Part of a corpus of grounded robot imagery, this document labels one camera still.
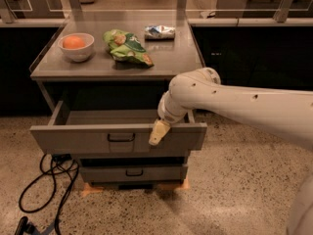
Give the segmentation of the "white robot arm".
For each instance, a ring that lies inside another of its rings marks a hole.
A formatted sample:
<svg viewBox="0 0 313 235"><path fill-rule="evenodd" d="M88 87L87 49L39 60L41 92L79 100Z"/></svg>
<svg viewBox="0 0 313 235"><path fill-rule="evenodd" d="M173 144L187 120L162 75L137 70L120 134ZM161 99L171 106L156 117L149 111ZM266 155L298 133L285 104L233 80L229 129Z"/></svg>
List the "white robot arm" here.
<svg viewBox="0 0 313 235"><path fill-rule="evenodd" d="M149 143L158 145L173 124L194 109L214 112L313 150L313 93L225 86L216 70L176 75L158 104Z"/></svg>

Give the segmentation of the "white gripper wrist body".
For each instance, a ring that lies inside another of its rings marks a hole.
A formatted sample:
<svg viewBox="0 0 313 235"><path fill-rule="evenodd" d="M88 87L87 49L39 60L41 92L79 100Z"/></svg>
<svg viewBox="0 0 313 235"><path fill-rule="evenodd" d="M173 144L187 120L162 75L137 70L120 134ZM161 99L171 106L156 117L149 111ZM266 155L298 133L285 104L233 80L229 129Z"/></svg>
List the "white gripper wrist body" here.
<svg viewBox="0 0 313 235"><path fill-rule="evenodd" d="M165 92L157 107L158 116L169 124L180 121L188 112L186 98L180 94Z"/></svg>

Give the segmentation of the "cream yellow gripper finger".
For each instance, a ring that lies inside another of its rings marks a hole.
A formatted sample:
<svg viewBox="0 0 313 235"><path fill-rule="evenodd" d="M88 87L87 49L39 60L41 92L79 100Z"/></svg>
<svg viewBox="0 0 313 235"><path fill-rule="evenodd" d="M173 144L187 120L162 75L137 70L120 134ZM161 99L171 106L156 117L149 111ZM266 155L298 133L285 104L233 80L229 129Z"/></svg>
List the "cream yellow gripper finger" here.
<svg viewBox="0 0 313 235"><path fill-rule="evenodd" d="M170 124L165 120L157 119L154 123L153 130L150 134L149 144L156 146L161 139L167 134Z"/></svg>

